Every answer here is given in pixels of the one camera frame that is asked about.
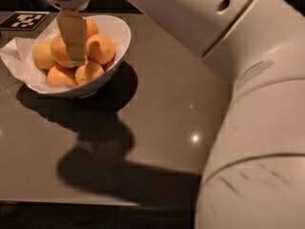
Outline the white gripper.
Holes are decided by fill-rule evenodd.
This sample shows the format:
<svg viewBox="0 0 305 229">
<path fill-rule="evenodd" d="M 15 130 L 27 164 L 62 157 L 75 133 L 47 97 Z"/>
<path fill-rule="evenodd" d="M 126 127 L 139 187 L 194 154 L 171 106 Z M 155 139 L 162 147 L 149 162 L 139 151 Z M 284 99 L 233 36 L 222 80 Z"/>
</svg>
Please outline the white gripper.
<svg viewBox="0 0 305 229">
<path fill-rule="evenodd" d="M 81 66 L 86 58 L 87 25 L 78 11 L 84 10 L 91 0 L 47 0 L 61 10 L 56 18 L 70 62 Z"/>
</svg>

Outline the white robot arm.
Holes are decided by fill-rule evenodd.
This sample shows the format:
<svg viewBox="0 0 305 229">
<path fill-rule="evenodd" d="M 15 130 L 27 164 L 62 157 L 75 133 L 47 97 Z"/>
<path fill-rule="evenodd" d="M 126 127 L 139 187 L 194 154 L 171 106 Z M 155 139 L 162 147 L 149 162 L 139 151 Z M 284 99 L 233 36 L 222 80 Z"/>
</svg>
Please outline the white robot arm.
<svg viewBox="0 0 305 229">
<path fill-rule="evenodd" d="M 284 0 L 127 0 L 232 88 L 195 229 L 305 229 L 305 21 Z"/>
</svg>

